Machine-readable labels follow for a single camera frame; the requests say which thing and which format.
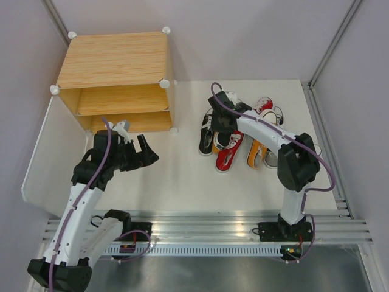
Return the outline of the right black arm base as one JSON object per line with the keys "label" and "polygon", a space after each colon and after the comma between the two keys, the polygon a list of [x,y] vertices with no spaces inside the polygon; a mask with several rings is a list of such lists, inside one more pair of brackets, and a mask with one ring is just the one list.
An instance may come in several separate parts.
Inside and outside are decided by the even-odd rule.
{"label": "right black arm base", "polygon": [[303,219],[289,226],[281,222],[259,222],[252,232],[259,236],[260,242],[281,243],[281,260],[285,263],[300,263],[305,256],[304,244],[308,249],[314,242],[315,226]]}

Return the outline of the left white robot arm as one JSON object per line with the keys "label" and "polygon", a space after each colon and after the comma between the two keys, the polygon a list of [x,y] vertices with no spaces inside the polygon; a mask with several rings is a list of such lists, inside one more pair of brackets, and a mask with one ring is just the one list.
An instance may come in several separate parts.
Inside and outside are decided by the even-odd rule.
{"label": "left white robot arm", "polygon": [[85,291],[92,269],[110,244],[148,232],[134,229],[129,213],[111,209],[92,235],[83,240],[95,207],[115,171],[128,172],[159,160],[144,135],[138,135],[140,151],[133,140],[118,130],[100,130],[93,146],[75,166],[69,199],[56,233],[40,259],[32,259],[27,272],[49,291]]}

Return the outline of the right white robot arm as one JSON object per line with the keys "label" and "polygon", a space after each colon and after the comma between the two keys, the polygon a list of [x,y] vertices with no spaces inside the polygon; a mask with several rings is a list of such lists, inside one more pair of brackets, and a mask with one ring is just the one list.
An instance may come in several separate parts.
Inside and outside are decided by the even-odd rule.
{"label": "right white robot arm", "polygon": [[208,102],[213,110],[212,130],[229,135],[239,131],[276,155],[277,177],[284,186],[277,232],[282,239],[292,240],[306,222],[306,191],[320,171],[312,138],[306,133],[295,135],[283,130],[246,104],[235,105],[224,91],[211,96]]}

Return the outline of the black sneaker orange sole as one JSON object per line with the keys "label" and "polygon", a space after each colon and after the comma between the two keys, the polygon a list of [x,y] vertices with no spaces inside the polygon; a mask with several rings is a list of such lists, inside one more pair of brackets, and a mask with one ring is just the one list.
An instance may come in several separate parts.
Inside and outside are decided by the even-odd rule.
{"label": "black sneaker orange sole", "polygon": [[210,108],[204,115],[201,125],[201,135],[199,140],[200,154],[207,156],[212,153],[212,143],[214,132],[211,129],[212,109]]}

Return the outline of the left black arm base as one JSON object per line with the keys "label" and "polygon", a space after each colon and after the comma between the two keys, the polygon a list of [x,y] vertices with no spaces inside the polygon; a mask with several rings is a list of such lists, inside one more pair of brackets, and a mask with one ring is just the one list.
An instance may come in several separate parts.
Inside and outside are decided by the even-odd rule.
{"label": "left black arm base", "polygon": [[135,222],[132,224],[129,231],[124,232],[120,237],[120,241],[131,242],[129,244],[121,244],[119,253],[121,254],[146,254],[151,243],[152,234],[151,222]]}

